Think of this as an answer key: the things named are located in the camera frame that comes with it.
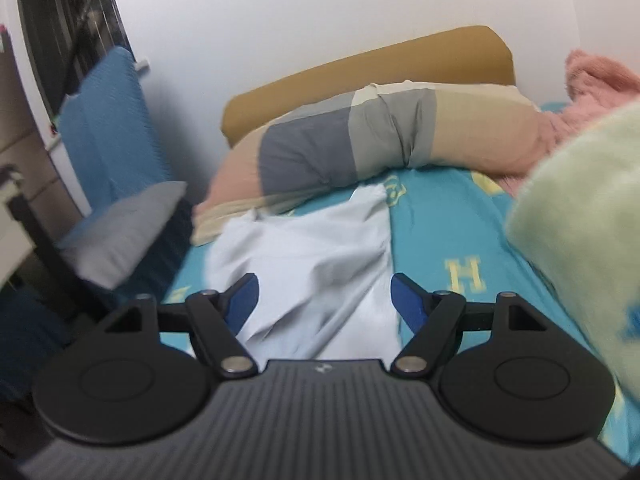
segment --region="ribbed gray surface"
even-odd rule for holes
[[[34,480],[607,480],[626,467],[594,441],[527,450],[455,424],[426,384],[378,362],[271,362],[225,383],[202,414],[125,449],[55,441],[26,463]]]

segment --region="white cloth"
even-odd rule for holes
[[[391,229],[382,185],[301,217],[230,220],[207,253],[204,281],[225,290],[258,277],[258,304],[238,334],[256,362],[381,358],[401,349],[390,296]]]

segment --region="window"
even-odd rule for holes
[[[18,0],[31,64],[50,117],[115,45],[129,48],[114,0]]]

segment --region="bedding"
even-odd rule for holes
[[[533,173],[506,226],[567,312],[640,399],[640,101],[593,124]]]
[[[512,199],[493,180],[480,173],[437,168],[387,171],[365,184],[377,183],[387,193],[395,272],[404,272],[426,290],[455,290],[471,301],[494,301],[498,292],[513,290],[589,348],[540,277],[508,244],[503,222]],[[334,190],[287,214],[304,215],[344,202],[353,189]],[[203,268],[210,247],[191,248],[165,302],[178,303],[206,288]],[[404,322],[399,332],[402,344],[412,337]],[[461,348],[487,336],[465,334]],[[165,333],[162,341],[191,352],[184,334]],[[640,461],[640,410],[619,388],[601,440],[627,463]]]
[[[236,337],[260,368],[269,359],[382,359],[389,366],[401,350],[382,184],[304,216],[251,210],[232,219],[203,272],[213,290],[227,290],[246,272],[259,276],[258,303]]]
[[[546,145],[542,156],[550,155],[567,139],[580,134],[591,121],[640,96],[640,76],[608,57],[574,50],[566,59],[565,72],[572,102],[561,110],[549,109],[542,114],[538,129],[541,142]],[[508,175],[498,184],[515,196],[525,180],[525,175]]]
[[[515,87],[371,84],[249,133],[194,210],[192,243],[250,208],[280,213],[388,168],[428,164],[524,173],[544,153],[541,114]]]

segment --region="blue bedsheet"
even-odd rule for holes
[[[453,168],[389,171],[373,182],[383,182],[387,191],[395,272],[404,272],[425,290],[454,290],[470,301],[494,301],[499,292],[512,290],[589,348],[542,280],[508,245],[502,226],[512,199],[495,182]],[[352,191],[353,187],[334,191],[289,214],[343,202]],[[204,288],[208,249],[191,248],[165,303],[182,301]],[[404,322],[400,333],[404,344],[413,335]],[[461,349],[487,337],[482,332],[465,334]],[[162,341],[188,348],[184,335],[163,334]],[[629,464],[640,460],[640,410],[619,388],[601,440]]]

